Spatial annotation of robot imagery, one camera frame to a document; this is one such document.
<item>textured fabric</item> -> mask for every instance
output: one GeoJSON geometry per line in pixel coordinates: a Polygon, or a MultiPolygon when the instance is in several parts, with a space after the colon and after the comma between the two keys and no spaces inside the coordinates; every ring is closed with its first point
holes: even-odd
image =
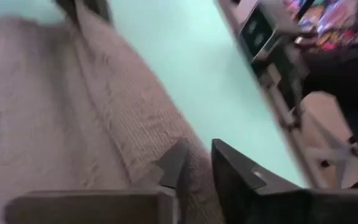
{"type": "Polygon", "coordinates": [[[77,13],[80,27],[0,18],[0,223],[31,190],[126,188],[180,137],[192,145],[182,215],[222,222],[209,154],[155,75],[80,2],[77,13]]]}

